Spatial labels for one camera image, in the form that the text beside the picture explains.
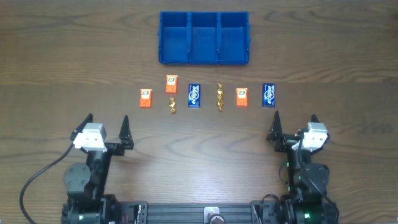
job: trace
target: wooden table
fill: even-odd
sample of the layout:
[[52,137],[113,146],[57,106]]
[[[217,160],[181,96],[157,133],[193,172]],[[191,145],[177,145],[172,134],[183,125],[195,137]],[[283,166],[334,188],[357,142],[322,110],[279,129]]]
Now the wooden table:
[[[247,66],[164,66],[159,11],[249,11]],[[119,200],[250,202],[282,195],[285,155],[266,142],[275,109],[287,133],[316,113],[331,134],[314,162],[329,166],[328,194],[340,223],[396,222],[398,215],[398,2],[1,1],[0,219],[27,223],[19,192],[68,147],[88,113],[117,141],[127,114],[136,143],[114,157],[106,192]],[[179,76],[170,114],[165,76]],[[187,108],[188,83],[202,84],[202,107]],[[224,83],[224,112],[216,107]],[[261,107],[276,83],[275,109]],[[235,88],[249,88],[236,108]],[[139,109],[139,90],[154,90]],[[58,223],[73,150],[27,189],[38,223]]]

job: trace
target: blue tray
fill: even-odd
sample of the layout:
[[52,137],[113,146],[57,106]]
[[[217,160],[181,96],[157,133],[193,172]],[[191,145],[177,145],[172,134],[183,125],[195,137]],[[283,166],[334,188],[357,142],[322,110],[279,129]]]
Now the blue tray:
[[160,63],[244,65],[249,56],[248,12],[160,12]]

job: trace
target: cable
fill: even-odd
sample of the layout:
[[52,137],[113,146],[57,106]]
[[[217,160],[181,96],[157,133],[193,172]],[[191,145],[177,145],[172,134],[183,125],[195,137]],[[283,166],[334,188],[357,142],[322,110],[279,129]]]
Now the cable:
[[310,178],[310,176],[307,175],[306,172],[304,172],[304,168],[302,166],[302,157],[301,157],[301,147],[303,144],[303,135],[300,135],[300,143],[298,144],[298,148],[297,148],[297,155],[298,155],[298,160],[299,160],[299,165],[301,167],[302,173],[307,177],[307,179],[310,181],[310,183],[315,187],[315,189],[320,193],[320,195],[333,207],[334,211],[336,212],[336,217],[335,217],[335,223],[338,222],[338,217],[340,215],[337,206],[330,200],[330,198],[328,196],[326,196],[324,193],[322,193],[322,191],[318,188],[317,185],[315,185],[315,183],[312,181],[312,179]]
[[51,168],[52,166],[54,166],[55,164],[57,164],[59,161],[61,161],[63,158],[65,158],[65,156],[67,156],[70,152],[70,150],[73,147],[73,143],[70,144],[69,148],[67,149],[67,151],[61,156],[59,157],[56,161],[50,163],[48,166],[44,167],[43,169],[41,169],[40,171],[38,171],[37,173],[35,173],[25,184],[25,186],[22,188],[21,190],[21,194],[19,195],[19,206],[21,207],[21,210],[23,212],[23,214],[25,215],[26,219],[31,223],[31,224],[36,224],[35,221],[33,221],[33,219],[28,215],[28,213],[25,210],[25,206],[24,206],[24,194],[26,191],[26,188],[29,186],[30,183],[32,183],[32,181],[38,177],[40,174],[44,173],[46,170],[48,170],[49,168]]

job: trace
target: wood grain surface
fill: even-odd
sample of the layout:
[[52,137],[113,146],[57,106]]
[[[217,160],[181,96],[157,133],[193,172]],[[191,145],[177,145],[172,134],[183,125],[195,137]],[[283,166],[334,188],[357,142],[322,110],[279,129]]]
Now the wood grain surface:
[[[164,66],[159,11],[249,11],[246,66]],[[176,114],[165,76],[178,75]],[[224,84],[224,112],[216,107]],[[284,131],[312,113],[331,140],[313,161],[330,170],[328,194],[340,223],[396,222],[398,216],[398,2],[396,0],[10,0],[0,1],[0,219],[27,223],[19,193],[68,147],[88,113],[109,141],[127,114],[136,146],[114,157],[106,192],[119,200],[250,202],[282,195],[284,154],[265,141],[275,109],[261,107],[276,83]],[[187,108],[189,83],[202,107]],[[141,88],[152,109],[139,108]],[[249,89],[236,108],[235,89]],[[73,150],[27,189],[38,223],[59,223]]]

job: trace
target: gold candy wrapper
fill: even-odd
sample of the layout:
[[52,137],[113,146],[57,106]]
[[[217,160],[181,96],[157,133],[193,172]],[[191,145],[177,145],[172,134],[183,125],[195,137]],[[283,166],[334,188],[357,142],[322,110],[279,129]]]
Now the gold candy wrapper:
[[218,106],[218,111],[222,111],[223,110],[223,105],[224,105],[224,101],[223,101],[223,95],[224,95],[224,90],[223,90],[223,84],[219,83],[218,84],[218,90],[217,90],[217,106]]
[[170,107],[170,112],[172,114],[175,114],[175,101],[174,101],[174,97],[172,97],[172,96],[170,96],[169,107]]

